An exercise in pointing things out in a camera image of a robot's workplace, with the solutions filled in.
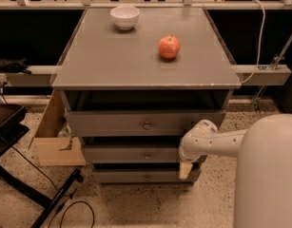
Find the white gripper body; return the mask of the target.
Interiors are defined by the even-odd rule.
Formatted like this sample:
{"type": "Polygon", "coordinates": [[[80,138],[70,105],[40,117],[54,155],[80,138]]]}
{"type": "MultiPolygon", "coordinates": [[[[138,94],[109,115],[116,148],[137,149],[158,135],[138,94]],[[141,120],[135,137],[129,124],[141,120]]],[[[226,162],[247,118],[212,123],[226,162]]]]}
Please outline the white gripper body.
{"type": "Polygon", "coordinates": [[[209,120],[201,120],[181,138],[179,156],[184,162],[195,162],[210,146],[218,132],[217,126],[209,120]]]}

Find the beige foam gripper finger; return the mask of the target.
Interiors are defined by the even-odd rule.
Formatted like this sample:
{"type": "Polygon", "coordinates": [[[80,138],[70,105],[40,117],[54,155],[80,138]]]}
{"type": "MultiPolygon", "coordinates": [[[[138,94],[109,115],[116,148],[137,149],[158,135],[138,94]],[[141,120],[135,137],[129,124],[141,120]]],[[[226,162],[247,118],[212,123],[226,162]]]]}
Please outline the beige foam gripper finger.
{"type": "Polygon", "coordinates": [[[193,164],[189,161],[180,162],[179,179],[186,180],[192,170],[193,164]]]}

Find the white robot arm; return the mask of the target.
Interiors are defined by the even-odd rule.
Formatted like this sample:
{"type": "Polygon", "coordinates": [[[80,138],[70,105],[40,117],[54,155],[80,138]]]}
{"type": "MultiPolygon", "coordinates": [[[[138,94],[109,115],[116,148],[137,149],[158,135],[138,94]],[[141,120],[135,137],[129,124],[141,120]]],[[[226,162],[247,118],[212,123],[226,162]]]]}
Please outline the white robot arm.
{"type": "Polygon", "coordinates": [[[226,133],[198,122],[180,142],[180,179],[202,155],[237,159],[233,228],[292,228],[292,114],[226,133]]]}

